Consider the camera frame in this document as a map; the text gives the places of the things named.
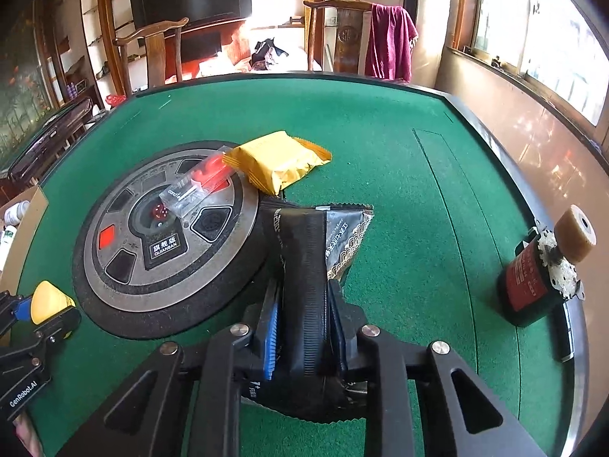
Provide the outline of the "person's left hand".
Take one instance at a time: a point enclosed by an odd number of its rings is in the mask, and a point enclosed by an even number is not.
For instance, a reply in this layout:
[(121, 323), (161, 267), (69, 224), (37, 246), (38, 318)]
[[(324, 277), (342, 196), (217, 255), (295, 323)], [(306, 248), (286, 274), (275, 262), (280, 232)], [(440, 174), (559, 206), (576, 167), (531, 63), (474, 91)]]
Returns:
[(21, 413), (13, 420), (13, 427), (16, 436), (30, 456), (43, 457), (45, 455), (40, 438), (26, 413)]

